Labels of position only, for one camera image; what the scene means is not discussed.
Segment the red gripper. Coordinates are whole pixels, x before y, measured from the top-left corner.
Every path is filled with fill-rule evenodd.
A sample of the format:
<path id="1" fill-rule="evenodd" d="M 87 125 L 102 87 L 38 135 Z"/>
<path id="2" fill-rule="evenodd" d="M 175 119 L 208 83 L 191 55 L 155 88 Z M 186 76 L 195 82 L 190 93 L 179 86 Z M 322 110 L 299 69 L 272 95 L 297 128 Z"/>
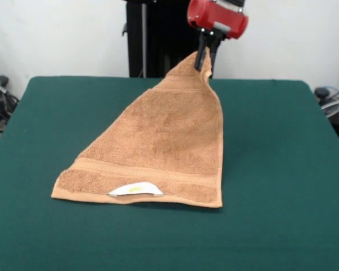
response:
<path id="1" fill-rule="evenodd" d="M 244 13 L 244 5 L 244 1 L 229 0 L 191 0 L 189 2 L 187 20 L 190 26 L 222 33 L 211 35 L 208 41 L 212 68 L 215 67 L 223 35 L 227 39 L 238 39 L 246 30 L 249 17 Z M 199 45 L 194 63 L 197 71 L 202 70 L 206 56 L 208 34 L 205 30 L 201 30 L 199 34 Z"/>

